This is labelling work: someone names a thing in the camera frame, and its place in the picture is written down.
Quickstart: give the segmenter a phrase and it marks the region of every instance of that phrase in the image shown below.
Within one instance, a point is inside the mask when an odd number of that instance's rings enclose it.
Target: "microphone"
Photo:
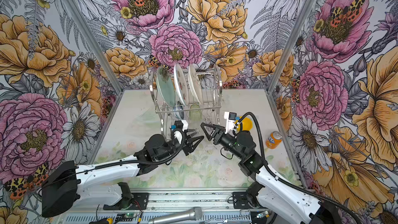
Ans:
[[[200,218],[202,218],[202,209],[200,207],[194,207],[187,211],[150,219],[148,224],[168,224],[183,220],[199,220]]]

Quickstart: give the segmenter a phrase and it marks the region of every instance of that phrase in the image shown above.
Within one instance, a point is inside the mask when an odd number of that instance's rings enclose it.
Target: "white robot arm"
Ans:
[[[339,207],[361,224],[359,218],[340,203],[297,187],[280,175],[265,160],[260,127],[253,113],[247,112],[236,124],[236,113],[226,112],[226,127],[202,123],[209,141],[220,144],[225,150],[239,157],[241,171],[255,182],[247,189],[247,200],[252,207],[266,207],[292,224],[341,223]],[[260,141],[261,156],[255,151],[256,144],[248,131],[235,133],[236,127],[250,115],[255,123]]]
[[[53,217],[73,207],[95,204],[127,208],[131,192],[126,183],[104,185],[116,179],[146,174],[158,165],[173,159],[180,151],[187,156],[193,152],[204,136],[191,137],[186,124],[176,121],[171,141],[160,134],[152,135],[145,147],[128,157],[112,162],[78,165],[73,161],[61,164],[42,185],[42,216]]]

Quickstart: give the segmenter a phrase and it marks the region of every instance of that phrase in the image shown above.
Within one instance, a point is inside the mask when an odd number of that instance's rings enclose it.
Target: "floral tablecloth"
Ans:
[[[221,125],[224,111],[240,115],[251,111],[259,121],[263,139],[277,130],[265,92],[258,89],[224,90],[221,107]],[[160,133],[160,119],[147,90],[126,91],[104,137],[95,162],[119,159],[141,150],[155,133]],[[251,130],[260,153],[256,129]],[[251,179],[244,176],[238,166],[239,159],[228,160],[220,155],[221,146],[215,146],[205,138],[188,156],[178,154],[172,163],[161,165],[152,172],[133,178],[124,178],[130,188],[167,187],[247,187]],[[296,183],[291,163],[283,143],[276,149],[265,150],[266,159],[289,181]]]

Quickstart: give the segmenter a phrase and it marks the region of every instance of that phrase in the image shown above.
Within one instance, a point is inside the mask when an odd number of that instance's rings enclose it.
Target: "stainless steel dish rack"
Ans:
[[[199,103],[193,97],[191,88],[187,81],[187,72],[184,71],[184,77],[188,85],[188,106],[183,104],[176,104],[175,107],[170,107],[166,104],[157,89],[154,88],[154,82],[156,82],[157,68],[153,67],[150,70],[150,84],[149,90],[151,92],[152,100],[155,105],[155,112],[160,117],[160,131],[162,135],[169,140],[170,139],[170,127],[174,124],[175,120],[178,120],[176,114],[183,112],[184,120],[188,122],[189,129],[196,129],[198,133],[202,133],[200,128],[201,122],[207,122],[212,124],[220,124],[220,108],[221,108],[221,98],[222,98],[222,80],[221,71],[217,65],[213,66],[213,69],[208,69],[205,72],[197,72],[198,76],[201,75],[211,75],[213,76],[213,84],[211,87],[202,87],[203,103]],[[176,102],[179,101],[178,94],[176,92]],[[192,112],[196,114],[201,114],[201,120],[191,120],[190,116]]]

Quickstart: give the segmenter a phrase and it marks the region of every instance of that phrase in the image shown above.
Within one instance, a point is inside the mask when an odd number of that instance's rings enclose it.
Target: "orange peony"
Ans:
[[[99,83],[95,77],[92,77],[83,62],[80,62],[79,68],[73,66],[73,75],[62,77],[57,88],[58,102],[61,105],[70,107],[82,107],[83,103],[91,103],[91,109],[99,116],[101,114],[101,94]]]
[[[277,50],[275,52],[268,52],[260,56],[260,62],[253,65],[253,75],[254,76],[267,76],[272,75],[275,72],[275,68],[278,65],[279,59],[281,59],[283,50]],[[289,56],[288,61],[283,67],[281,77],[279,81],[284,87],[289,85],[291,78],[293,77],[293,55]]]
[[[133,79],[138,75],[144,75],[148,72],[144,59],[136,56],[128,49],[121,49],[119,47],[108,49],[105,51],[105,57],[117,78],[120,75],[125,75]],[[101,70],[101,75],[106,77],[103,70]]]
[[[327,196],[341,204],[348,199],[347,206],[354,212],[374,201],[373,218],[383,211],[381,203],[394,200],[394,194],[388,192],[390,188],[376,178],[380,175],[373,164],[366,163],[369,152],[365,149],[365,143],[349,127],[335,126],[331,129],[331,146],[327,149],[332,166],[329,171],[322,169],[313,174]]]
[[[220,14],[224,6],[233,1],[235,0],[188,0],[187,11],[196,18],[192,21],[196,24],[203,22],[207,28],[206,40],[231,44],[245,32],[247,8],[237,5],[230,12]]]
[[[394,169],[398,161],[398,47],[367,65],[367,84],[361,90],[370,95],[368,106],[352,116],[358,134],[366,139],[366,151],[375,163]]]
[[[288,97],[282,98],[281,96],[276,99],[276,107],[286,132],[289,130],[292,123],[292,107],[290,103],[291,101]]]
[[[231,81],[245,67],[244,61],[248,61],[246,46],[227,47],[224,43],[216,43],[207,46],[205,55],[216,58],[216,65],[220,67],[221,79],[223,82]]]
[[[13,75],[8,83],[19,81],[23,73],[33,74],[44,81],[45,87],[52,87],[60,76],[70,72],[69,50],[50,26],[40,23],[33,58],[28,58],[29,24],[23,16],[10,20],[0,14],[0,74]]]

